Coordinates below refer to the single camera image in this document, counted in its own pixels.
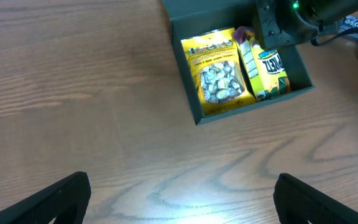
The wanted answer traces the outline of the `yellow candy bag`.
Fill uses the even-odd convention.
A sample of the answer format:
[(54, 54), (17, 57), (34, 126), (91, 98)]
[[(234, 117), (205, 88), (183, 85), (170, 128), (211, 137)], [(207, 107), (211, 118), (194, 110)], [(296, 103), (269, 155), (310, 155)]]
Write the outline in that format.
[(256, 102), (241, 70), (237, 45), (228, 27), (182, 39), (181, 45), (206, 116)]

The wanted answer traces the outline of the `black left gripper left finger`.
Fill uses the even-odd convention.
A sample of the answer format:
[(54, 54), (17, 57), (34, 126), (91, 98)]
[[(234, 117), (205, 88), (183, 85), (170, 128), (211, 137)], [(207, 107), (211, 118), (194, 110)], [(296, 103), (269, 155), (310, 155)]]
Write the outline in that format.
[(75, 172), (0, 211), (0, 224), (82, 224), (91, 197), (87, 173)]

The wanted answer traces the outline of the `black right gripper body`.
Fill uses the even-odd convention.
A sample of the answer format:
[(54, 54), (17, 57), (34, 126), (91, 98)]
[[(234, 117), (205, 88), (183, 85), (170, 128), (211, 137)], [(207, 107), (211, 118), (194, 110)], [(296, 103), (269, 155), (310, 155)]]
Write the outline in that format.
[(252, 25), (263, 49), (307, 42), (318, 31), (318, 23), (308, 15), (307, 2), (296, 0), (256, 0)]

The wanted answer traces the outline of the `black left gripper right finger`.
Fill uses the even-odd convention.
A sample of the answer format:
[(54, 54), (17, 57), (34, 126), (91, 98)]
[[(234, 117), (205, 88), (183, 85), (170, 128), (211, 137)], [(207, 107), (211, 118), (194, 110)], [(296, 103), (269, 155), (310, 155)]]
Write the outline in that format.
[(281, 173), (273, 201), (281, 224), (358, 224), (358, 212), (294, 176)]

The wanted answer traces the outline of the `yellow green Pretz box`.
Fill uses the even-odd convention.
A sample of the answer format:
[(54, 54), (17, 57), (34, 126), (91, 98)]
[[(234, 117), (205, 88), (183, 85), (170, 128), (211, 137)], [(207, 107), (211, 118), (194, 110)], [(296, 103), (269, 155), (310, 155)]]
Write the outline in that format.
[(277, 50), (264, 50), (249, 27), (237, 28), (232, 36), (257, 101), (291, 92), (290, 81)]

